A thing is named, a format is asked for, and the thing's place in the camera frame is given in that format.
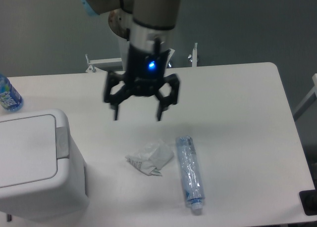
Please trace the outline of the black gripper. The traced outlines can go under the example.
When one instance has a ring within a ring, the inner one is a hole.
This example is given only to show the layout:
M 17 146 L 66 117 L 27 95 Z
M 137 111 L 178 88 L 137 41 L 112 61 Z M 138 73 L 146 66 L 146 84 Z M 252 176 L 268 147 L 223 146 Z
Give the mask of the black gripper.
M 178 103 L 178 94 L 180 80 L 177 74 L 171 74 L 163 77 L 166 69 L 166 51 L 155 54 L 154 52 L 145 52 L 130 45 L 126 71 L 124 74 L 118 74 L 114 71 L 108 71 L 104 89 L 103 100 L 114 110 L 114 120 L 118 120 L 119 105 L 131 95 L 152 96 L 158 99 L 157 120 L 160 121 L 164 111 L 170 105 Z M 115 93 L 112 89 L 123 82 L 123 86 Z M 160 88 L 168 84 L 170 93 L 164 96 Z

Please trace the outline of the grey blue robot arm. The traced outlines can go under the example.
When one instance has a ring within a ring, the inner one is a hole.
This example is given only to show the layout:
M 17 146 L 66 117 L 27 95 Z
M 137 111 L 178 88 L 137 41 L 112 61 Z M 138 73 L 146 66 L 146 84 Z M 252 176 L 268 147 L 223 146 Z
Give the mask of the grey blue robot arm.
M 111 30 L 125 40 L 121 51 L 124 72 L 110 70 L 104 102 L 114 112 L 131 96 L 158 101 L 157 119 L 178 102 L 180 80 L 166 76 L 170 44 L 181 0 L 81 0 L 89 15 L 108 13 Z

